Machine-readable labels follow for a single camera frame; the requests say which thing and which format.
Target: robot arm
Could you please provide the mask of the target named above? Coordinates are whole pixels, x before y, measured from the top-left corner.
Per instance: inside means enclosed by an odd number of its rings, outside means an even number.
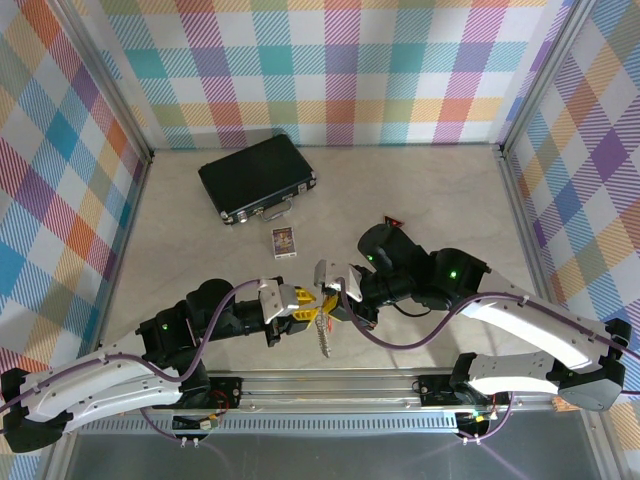
[[[460,355],[450,381],[459,399],[474,404],[503,391],[547,392],[586,409],[604,410],[619,395],[624,366],[619,362],[621,348],[615,347],[628,345],[631,327],[626,322],[578,318],[515,287],[465,252],[443,249],[427,254],[398,228],[373,227],[358,249],[375,271],[324,261],[316,267],[315,283],[323,293],[345,290],[332,316],[373,330],[380,307],[412,298],[432,310],[490,323],[540,348],[537,353],[506,357]],[[264,332],[271,347],[283,334],[309,325],[310,319],[295,314],[301,304],[315,300],[305,296],[306,291],[281,278],[255,285],[257,300],[236,303],[233,296],[225,300],[232,292],[228,282],[209,280],[173,308],[90,355],[50,371],[3,373],[2,395],[11,404],[3,417],[4,435],[12,450],[42,448],[63,432],[132,409],[198,408],[210,389],[206,369],[200,361],[191,375],[185,374],[193,368],[196,351],[201,351],[214,311],[220,314],[209,341]],[[592,334],[581,333],[571,327],[574,324]],[[615,343],[604,345],[598,337]],[[85,368],[88,361],[92,364]],[[174,383],[163,376],[185,380]],[[0,413],[7,407],[0,407]]]

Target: small card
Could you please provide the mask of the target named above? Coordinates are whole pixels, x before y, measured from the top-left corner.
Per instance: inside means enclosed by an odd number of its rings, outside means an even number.
[[[273,254],[276,258],[295,257],[296,245],[293,241],[293,228],[276,228],[271,230]]]

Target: beige floor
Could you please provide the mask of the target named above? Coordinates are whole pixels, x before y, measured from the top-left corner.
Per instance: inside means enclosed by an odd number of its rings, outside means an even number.
[[[227,227],[200,184],[198,168],[225,151],[160,152],[123,264],[107,327],[115,340],[159,310],[174,305],[203,281],[232,283],[282,275],[313,289],[321,258],[365,264],[356,245],[383,214],[406,222],[425,250],[457,247],[480,257],[513,282],[531,289],[511,213],[489,147],[309,148],[317,187],[296,197],[294,210],[270,223],[252,218]],[[296,258],[275,260],[271,229],[293,226]],[[240,298],[256,298],[248,292]],[[420,305],[402,304],[418,312]],[[396,343],[423,337],[442,317],[402,317],[385,308],[376,334]],[[325,359],[310,329],[266,347],[262,335],[209,345],[212,369],[452,366],[459,353],[518,353],[531,347],[477,321],[459,317],[428,347],[392,353],[370,343],[350,324],[331,335]]]

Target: black briefcase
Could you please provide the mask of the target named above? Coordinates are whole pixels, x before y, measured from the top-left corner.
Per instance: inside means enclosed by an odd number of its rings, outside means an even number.
[[[267,221],[284,215],[293,208],[293,197],[316,184],[315,172],[284,134],[208,163],[198,174],[227,225],[253,215]],[[288,208],[264,215],[282,202]]]

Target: briefcase handle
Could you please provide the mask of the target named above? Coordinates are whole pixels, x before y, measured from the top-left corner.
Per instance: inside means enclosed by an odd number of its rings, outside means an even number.
[[[288,208],[285,208],[284,210],[276,212],[273,215],[269,215],[268,217],[264,216],[264,212],[260,212],[260,218],[262,218],[262,220],[264,220],[265,222],[270,222],[271,220],[275,220],[276,218],[280,218],[285,213],[289,213],[291,210],[293,210],[293,199],[292,198],[287,198],[286,202],[289,204]]]

